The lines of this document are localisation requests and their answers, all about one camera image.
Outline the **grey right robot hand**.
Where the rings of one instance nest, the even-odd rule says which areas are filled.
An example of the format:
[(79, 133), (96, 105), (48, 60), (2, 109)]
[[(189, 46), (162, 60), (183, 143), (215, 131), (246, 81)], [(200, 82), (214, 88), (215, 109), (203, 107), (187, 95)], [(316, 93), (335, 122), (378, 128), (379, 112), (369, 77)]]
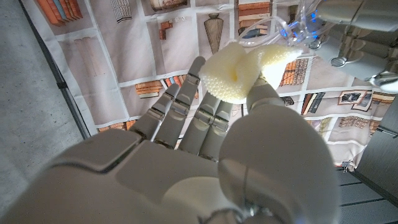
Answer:
[(340, 191), (317, 132), (258, 78), (248, 114), (204, 99), (202, 128), (179, 133), (198, 87), (172, 85), (128, 131), (111, 129), (64, 151), (2, 223), (338, 223)]

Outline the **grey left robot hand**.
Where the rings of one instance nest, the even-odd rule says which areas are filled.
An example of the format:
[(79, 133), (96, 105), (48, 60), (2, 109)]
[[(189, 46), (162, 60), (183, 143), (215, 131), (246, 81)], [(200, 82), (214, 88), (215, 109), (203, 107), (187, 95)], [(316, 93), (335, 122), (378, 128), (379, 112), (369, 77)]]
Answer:
[(325, 31), (309, 48), (333, 67), (397, 93), (397, 0), (317, 1)]

